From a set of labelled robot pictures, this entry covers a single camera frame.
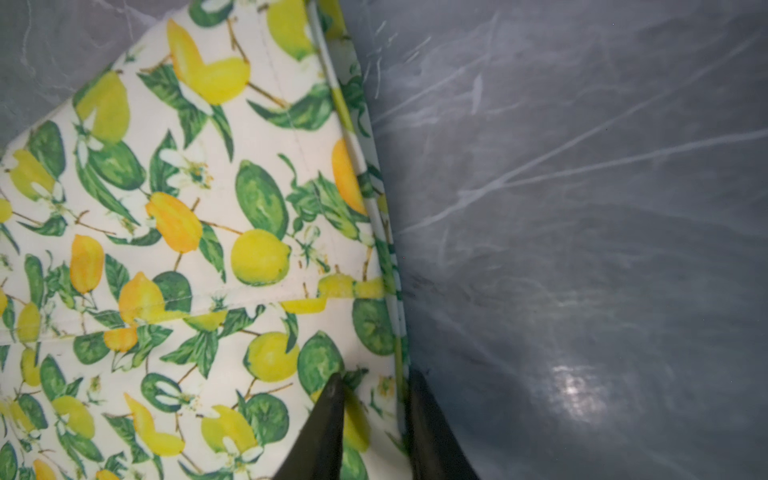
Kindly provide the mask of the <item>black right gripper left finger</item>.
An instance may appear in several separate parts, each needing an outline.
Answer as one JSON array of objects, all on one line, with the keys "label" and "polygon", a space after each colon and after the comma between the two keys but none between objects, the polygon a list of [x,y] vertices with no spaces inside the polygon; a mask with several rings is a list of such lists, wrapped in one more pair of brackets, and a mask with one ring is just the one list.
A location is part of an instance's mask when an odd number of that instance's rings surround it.
[{"label": "black right gripper left finger", "polygon": [[338,480],[343,459],[344,383],[330,376],[274,480]]}]

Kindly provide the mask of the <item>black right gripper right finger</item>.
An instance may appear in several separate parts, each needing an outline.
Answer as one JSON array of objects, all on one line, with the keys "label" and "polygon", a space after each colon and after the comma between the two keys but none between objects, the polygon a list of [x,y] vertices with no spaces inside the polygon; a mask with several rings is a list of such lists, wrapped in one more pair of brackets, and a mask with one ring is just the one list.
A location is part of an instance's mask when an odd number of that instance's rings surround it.
[{"label": "black right gripper right finger", "polygon": [[411,370],[408,387],[406,422],[413,478],[479,480],[425,376],[418,370]]}]

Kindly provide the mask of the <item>lemon print skirt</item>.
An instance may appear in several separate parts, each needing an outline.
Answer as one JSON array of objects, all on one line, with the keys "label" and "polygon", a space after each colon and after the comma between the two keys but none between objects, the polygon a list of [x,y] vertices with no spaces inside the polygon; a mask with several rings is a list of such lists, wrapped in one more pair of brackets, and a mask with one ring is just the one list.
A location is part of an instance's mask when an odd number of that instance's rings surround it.
[{"label": "lemon print skirt", "polygon": [[336,1],[193,1],[1,157],[1,475],[270,479],[327,380],[409,479],[407,339]]}]

